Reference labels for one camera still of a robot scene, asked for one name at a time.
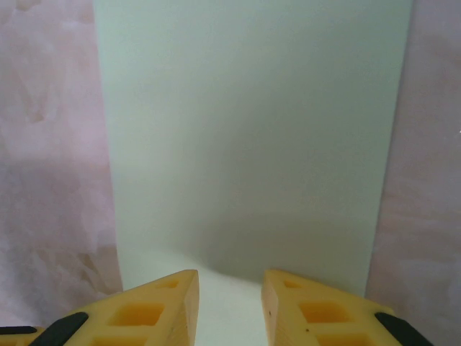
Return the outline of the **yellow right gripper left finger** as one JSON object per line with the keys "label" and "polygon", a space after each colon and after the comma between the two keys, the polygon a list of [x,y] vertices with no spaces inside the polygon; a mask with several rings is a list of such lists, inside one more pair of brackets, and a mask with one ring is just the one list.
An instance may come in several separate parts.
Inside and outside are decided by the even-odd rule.
{"label": "yellow right gripper left finger", "polygon": [[182,270],[90,303],[46,328],[1,328],[2,345],[193,345],[197,270]]}

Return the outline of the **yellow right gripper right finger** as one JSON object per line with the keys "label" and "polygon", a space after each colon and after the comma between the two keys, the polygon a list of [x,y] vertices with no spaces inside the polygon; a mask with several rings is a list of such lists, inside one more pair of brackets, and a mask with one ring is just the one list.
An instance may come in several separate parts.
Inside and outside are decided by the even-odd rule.
{"label": "yellow right gripper right finger", "polygon": [[269,345],[430,345],[394,311],[281,270],[267,270],[261,302]]}

